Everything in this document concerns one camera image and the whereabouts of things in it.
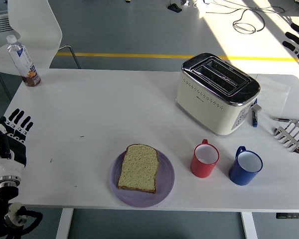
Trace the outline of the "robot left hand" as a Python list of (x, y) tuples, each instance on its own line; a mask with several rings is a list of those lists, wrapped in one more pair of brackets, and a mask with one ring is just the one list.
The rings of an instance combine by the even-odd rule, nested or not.
[(31, 117), (25, 117), (20, 109), (0, 118), (0, 178), (21, 178), (26, 166), (26, 136), (32, 126)]

